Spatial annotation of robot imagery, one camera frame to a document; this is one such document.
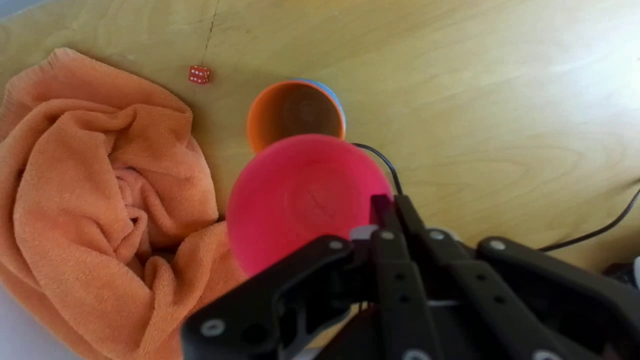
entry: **orange cup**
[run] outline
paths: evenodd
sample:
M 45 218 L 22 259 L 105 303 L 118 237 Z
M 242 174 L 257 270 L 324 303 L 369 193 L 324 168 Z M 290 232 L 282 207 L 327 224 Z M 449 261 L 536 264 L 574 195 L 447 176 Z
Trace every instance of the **orange cup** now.
M 247 141 L 257 155 L 270 144 L 298 135 L 343 139 L 346 116 L 338 94 L 315 80 L 283 80 L 267 87 L 253 101 Z

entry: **orange towel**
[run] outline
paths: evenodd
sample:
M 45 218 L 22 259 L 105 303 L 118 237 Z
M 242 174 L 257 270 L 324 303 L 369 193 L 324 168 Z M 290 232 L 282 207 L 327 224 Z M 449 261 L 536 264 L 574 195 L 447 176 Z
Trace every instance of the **orange towel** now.
M 191 112 L 74 50 L 0 108 L 0 280 L 81 359 L 182 359 L 182 321 L 239 283 Z

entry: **metal screw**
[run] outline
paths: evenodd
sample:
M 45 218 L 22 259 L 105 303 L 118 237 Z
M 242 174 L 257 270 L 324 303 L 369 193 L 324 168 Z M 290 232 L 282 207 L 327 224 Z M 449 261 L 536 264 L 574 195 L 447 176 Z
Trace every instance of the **metal screw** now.
M 550 350 L 536 350 L 532 360 L 561 360 L 561 359 Z
M 393 237 L 393 232 L 381 230 L 381 232 L 380 232 L 380 239 L 381 239 L 381 241 L 393 241 L 395 237 Z
M 329 241 L 329 243 L 327 243 L 327 249 L 340 250 L 340 249 L 343 249 L 343 245 L 341 245 L 340 241 Z
M 443 239 L 445 239 L 443 232 L 438 232 L 438 230 L 428 232 L 428 237 L 430 237 L 431 241 L 443 241 Z
M 411 349 L 402 354 L 402 360 L 430 360 L 430 356 L 421 350 Z
M 492 247 L 492 249 L 497 250 L 497 252 L 501 252 L 501 250 L 505 249 L 505 245 L 499 243 L 499 241 L 490 241 L 488 247 Z
M 226 328 L 223 322 L 218 321 L 218 319 L 213 319 L 213 321 L 201 322 L 199 334 L 201 334 L 203 338 L 216 338 L 216 337 L 220 337 L 220 334 L 223 332 L 223 328 Z

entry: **table surface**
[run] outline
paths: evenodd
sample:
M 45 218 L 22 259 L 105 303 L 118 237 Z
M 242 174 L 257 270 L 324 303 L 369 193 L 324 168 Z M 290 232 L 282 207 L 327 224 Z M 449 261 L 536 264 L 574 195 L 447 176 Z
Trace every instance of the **table surface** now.
M 587 232 L 640 187 L 635 0 L 51 0 L 0 22 L 0 85 L 56 46 L 184 98 L 221 207 L 252 158 L 252 98 L 299 77 L 329 85 L 347 141 L 385 153 L 425 223 L 467 245 Z M 199 60 L 212 87 L 186 80 Z M 640 254 L 635 218 L 556 256 Z

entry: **wood grain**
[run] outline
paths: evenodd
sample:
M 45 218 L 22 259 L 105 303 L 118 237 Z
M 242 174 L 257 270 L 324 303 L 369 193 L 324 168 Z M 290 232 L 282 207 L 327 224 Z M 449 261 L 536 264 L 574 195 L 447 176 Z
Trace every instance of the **wood grain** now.
M 252 98 L 298 77 L 329 85 L 347 139 L 384 150 L 428 224 L 467 245 L 582 235 L 640 187 L 634 0 L 51 0 L 0 25 L 0 85 L 56 46 L 191 104 L 221 207 L 252 157 Z M 201 56 L 213 87 L 186 82 Z M 640 254 L 637 235 L 631 214 L 558 256 L 596 270 Z

